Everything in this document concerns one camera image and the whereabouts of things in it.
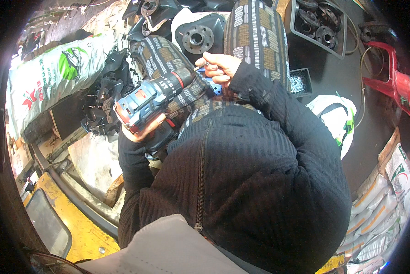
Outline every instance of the black container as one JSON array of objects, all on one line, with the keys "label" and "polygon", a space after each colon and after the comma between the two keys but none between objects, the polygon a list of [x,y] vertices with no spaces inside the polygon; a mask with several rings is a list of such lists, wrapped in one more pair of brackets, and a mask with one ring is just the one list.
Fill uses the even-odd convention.
[{"label": "black container", "polygon": [[310,78],[310,73],[308,68],[300,68],[290,71],[290,77],[296,76],[298,74],[302,74],[304,76],[304,80],[302,84],[304,85],[304,91],[300,91],[298,93],[292,93],[296,98],[309,96],[313,94],[312,90],[312,79]]},{"label": "black container", "polygon": [[326,3],[333,7],[336,11],[335,14],[337,14],[341,19],[341,30],[336,35],[336,39],[338,40],[336,50],[329,49],[315,39],[310,38],[303,33],[300,33],[297,30],[298,27],[295,28],[295,21],[300,18],[297,15],[297,2],[296,0],[291,0],[287,5],[284,20],[289,46],[289,55],[292,55],[293,50],[298,50],[295,47],[298,47],[299,49],[304,48],[304,50],[312,52],[313,54],[319,53],[320,49],[322,49],[342,60],[345,57],[345,45],[347,44],[347,14],[345,14],[345,12],[341,8],[328,1],[319,3]]}]

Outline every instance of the yellow machine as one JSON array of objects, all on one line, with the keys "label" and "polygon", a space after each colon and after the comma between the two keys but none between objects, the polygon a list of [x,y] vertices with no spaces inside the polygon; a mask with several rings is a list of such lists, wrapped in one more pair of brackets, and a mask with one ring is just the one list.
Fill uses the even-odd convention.
[{"label": "yellow machine", "polygon": [[24,200],[24,206],[52,254],[77,262],[98,259],[120,250],[114,238],[88,219],[48,172],[39,178],[33,193]]}]

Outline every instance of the red plastic part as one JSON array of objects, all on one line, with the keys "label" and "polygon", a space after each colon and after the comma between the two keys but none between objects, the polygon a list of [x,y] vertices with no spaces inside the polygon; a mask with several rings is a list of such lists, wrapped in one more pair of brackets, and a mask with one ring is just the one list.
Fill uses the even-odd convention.
[{"label": "red plastic part", "polygon": [[402,98],[410,105],[410,77],[397,70],[397,56],[395,49],[382,42],[371,41],[367,43],[370,47],[386,50],[389,55],[389,79],[387,82],[362,77],[363,83],[381,93],[391,97],[403,111],[410,116],[410,109],[406,107]]}]

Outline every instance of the green logo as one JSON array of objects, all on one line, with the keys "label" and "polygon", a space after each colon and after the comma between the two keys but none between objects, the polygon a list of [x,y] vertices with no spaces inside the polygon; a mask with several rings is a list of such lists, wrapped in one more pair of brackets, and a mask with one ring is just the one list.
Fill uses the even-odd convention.
[{"label": "green logo", "polygon": [[62,51],[59,58],[59,72],[64,79],[77,81],[80,78],[83,53],[88,56],[80,47]]}]

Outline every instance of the drill bit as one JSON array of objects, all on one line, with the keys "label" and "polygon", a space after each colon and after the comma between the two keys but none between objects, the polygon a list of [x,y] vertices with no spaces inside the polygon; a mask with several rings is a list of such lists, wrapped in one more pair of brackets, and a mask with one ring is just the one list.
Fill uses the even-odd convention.
[{"label": "drill bit", "polygon": [[208,66],[208,65],[209,65],[209,63],[208,63],[207,61],[205,61],[205,63],[203,63],[203,64],[197,66],[196,68],[194,68],[193,71],[197,71],[198,69],[201,69],[201,68],[203,68],[204,66]]}]

